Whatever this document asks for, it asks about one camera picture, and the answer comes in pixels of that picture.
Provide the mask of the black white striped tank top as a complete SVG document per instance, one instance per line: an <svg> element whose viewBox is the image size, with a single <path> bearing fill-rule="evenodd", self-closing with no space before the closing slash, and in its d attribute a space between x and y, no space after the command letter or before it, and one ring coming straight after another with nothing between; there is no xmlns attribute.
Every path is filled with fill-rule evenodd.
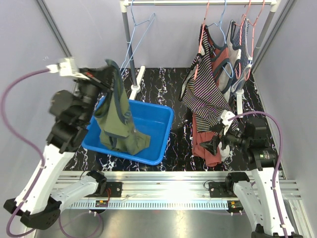
<svg viewBox="0 0 317 238"><path fill-rule="evenodd" d="M208 27L201 26L200 52L182 83L179 101L188 107L195 119L197 132L209 132L219 124L224 110L231 111L224 93L231 72L228 46L215 44Z"/></svg>

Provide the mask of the green graphic tank top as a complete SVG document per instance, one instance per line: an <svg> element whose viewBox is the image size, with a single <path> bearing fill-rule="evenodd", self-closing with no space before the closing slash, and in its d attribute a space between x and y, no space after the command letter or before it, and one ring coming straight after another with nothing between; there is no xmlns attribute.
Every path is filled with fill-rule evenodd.
<svg viewBox="0 0 317 238"><path fill-rule="evenodd" d="M149 147L151 137L135 127L119 66L110 59L106 63L114 70L110 77L113 90L104 96L94 113L101 130L100 141L109 150L135 155Z"/></svg>

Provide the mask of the light blue wire hanger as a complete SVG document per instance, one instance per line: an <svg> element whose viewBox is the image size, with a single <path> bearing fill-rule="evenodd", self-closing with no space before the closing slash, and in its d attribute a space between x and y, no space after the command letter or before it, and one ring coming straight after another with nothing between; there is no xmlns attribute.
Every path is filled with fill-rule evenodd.
<svg viewBox="0 0 317 238"><path fill-rule="evenodd" d="M156 14L153 12L143 21L137 21L134 14L135 5L136 5L135 0L124 0L123 6L121 7L122 10L125 8L125 10L122 12L122 17L123 17L123 26L124 26L125 36L126 36L126 43L127 43L127 51L125 54L125 58L120 67L121 75L124 74L128 66L131 71L132 69L135 69L134 55L137 52L141 43L143 42L143 39L145 38L147 32L151 28L154 20L156 19ZM133 23L132 31L130 31L130 27L129 27L129 18L127 13L128 8L130 10L131 20ZM142 36L140 36L139 39L137 39L136 33L139 31L140 26L143 26L143 25L146 25L146 28L144 29Z"/></svg>

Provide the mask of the pink wire hanger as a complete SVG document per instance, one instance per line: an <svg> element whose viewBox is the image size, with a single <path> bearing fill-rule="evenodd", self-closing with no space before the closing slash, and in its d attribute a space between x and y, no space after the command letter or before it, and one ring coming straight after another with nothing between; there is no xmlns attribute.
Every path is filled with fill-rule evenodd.
<svg viewBox="0 0 317 238"><path fill-rule="evenodd" d="M200 34L200 41L199 41L198 56L201 56L201 53L202 53L202 48L203 48L202 41L203 41L204 28L205 28L205 24L206 24L206 17L208 15L208 11L209 11L209 4L210 4L210 1L208 0L205 16L204 16L204 19L203 19L203 22L202 22L202 26L201 26L201 34ZM196 80L196 78L197 78L198 68L199 68L199 60L197 59L196 70L195 70L195 74L194 74L194 80Z"/></svg>

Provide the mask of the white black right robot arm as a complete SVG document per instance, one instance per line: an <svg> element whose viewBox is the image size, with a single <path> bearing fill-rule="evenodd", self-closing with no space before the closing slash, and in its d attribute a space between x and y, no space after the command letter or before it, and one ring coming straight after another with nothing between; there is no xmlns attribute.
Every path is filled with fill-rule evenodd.
<svg viewBox="0 0 317 238"><path fill-rule="evenodd" d="M278 179L278 156L269 147L264 119L250 118L242 132L221 132L200 145L215 155L219 147L232 146L243 153L250 165L257 186L253 191L245 172L231 172L225 178L223 189L230 197L237 197L253 229L253 238L299 238L300 234L288 218Z"/></svg>

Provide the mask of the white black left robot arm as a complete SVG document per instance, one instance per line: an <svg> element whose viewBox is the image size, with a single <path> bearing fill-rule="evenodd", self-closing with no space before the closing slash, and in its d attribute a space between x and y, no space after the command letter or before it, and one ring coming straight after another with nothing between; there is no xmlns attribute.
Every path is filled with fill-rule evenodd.
<svg viewBox="0 0 317 238"><path fill-rule="evenodd" d="M81 198L92 195L101 197L107 192L107 179L99 171L88 172L60 192L53 192L52 189L88 133L87 127L99 94L113 90L116 74L113 66L81 68L75 77L79 89L77 93L60 90L54 94L49 112L55 117L55 123L43 151L7 124L14 135L33 147L41 157L22 192L3 205L13 218L19 216L21 223L32 231L48 229L65 208Z"/></svg>

